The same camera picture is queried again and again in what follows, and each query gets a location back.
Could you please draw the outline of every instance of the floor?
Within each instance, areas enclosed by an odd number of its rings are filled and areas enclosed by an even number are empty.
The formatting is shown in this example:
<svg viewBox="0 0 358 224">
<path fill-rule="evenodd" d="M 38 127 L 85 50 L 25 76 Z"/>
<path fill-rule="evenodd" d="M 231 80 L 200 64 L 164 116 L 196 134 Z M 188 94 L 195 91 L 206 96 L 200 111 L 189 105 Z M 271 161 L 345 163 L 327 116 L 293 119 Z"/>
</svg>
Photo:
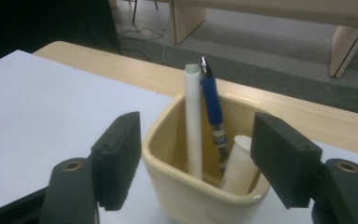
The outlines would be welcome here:
<svg viewBox="0 0 358 224">
<path fill-rule="evenodd" d="M 335 25 L 208 9 L 205 22 L 180 45 L 173 45 L 167 3 L 158 3 L 156 9 L 152 1 L 139 1 L 134 24 L 133 8 L 134 3 L 117 0 L 117 7 L 112 9 L 120 38 L 148 39 L 164 47 L 192 50 L 358 89 L 358 51 L 342 77 L 328 75 Z M 164 50 L 161 57 L 169 63 Z"/>
</svg>

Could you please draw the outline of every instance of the wooden table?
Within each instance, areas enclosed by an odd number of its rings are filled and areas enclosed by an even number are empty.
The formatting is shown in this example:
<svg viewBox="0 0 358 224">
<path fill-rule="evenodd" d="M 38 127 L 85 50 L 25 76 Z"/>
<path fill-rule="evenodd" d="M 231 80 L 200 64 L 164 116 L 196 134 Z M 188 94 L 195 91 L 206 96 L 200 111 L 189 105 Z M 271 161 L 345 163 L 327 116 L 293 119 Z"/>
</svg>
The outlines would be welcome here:
<svg viewBox="0 0 358 224">
<path fill-rule="evenodd" d="M 183 71 L 132 58 L 55 42 L 34 53 L 91 73 L 175 96 L 184 90 Z M 258 102 L 309 139 L 358 152 L 358 114 L 269 91 L 217 80 L 220 93 Z"/>
</svg>

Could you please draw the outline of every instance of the white tube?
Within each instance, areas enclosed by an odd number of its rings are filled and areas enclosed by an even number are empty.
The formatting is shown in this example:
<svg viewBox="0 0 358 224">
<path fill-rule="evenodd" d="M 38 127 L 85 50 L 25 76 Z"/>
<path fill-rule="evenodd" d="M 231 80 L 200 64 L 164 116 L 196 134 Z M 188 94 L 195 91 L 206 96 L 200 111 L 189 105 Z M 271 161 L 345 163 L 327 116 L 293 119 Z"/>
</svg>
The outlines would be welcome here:
<svg viewBox="0 0 358 224">
<path fill-rule="evenodd" d="M 250 157 L 251 142 L 252 138 L 248 136 L 235 136 L 226 172 L 220 182 L 220 189 L 237 195 L 249 193 L 258 170 Z"/>
<path fill-rule="evenodd" d="M 202 180 L 200 67 L 198 64 L 186 65 L 185 85 L 188 172 Z"/>
</svg>

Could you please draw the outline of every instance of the blue pen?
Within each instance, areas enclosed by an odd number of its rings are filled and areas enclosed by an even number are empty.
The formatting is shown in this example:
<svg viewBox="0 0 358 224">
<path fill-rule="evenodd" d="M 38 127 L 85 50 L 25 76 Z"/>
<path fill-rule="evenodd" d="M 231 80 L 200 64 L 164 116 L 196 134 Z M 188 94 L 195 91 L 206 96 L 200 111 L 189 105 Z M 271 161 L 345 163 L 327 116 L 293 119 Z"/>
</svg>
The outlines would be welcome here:
<svg viewBox="0 0 358 224">
<path fill-rule="evenodd" d="M 213 143 L 219 149 L 220 174 L 223 175 L 228 159 L 226 129 L 223 124 L 223 115 L 217 95 L 216 81 L 213 77 L 211 67 L 204 56 L 200 59 L 200 70 L 202 75 L 200 85 L 205 99 L 209 123 L 212 128 Z"/>
</svg>

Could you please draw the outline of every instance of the pen holder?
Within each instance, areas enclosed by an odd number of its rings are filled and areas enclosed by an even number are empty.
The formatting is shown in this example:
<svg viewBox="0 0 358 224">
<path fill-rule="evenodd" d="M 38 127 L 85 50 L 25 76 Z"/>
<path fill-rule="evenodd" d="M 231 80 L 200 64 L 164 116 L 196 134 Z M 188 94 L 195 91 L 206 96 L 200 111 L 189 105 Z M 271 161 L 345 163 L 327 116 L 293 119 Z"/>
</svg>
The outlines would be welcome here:
<svg viewBox="0 0 358 224">
<path fill-rule="evenodd" d="M 231 150 L 234 136 L 252 136 L 255 112 L 267 110 L 230 95 L 219 95 Z M 205 105 L 202 106 L 202 170 L 199 180 L 187 173 L 186 104 L 183 93 L 175 97 L 147 133 L 143 160 L 159 202 L 179 223 L 249 223 L 269 191 L 269 182 L 257 172 L 246 195 L 218 188 L 221 176 L 218 150 L 213 145 Z"/>
</svg>

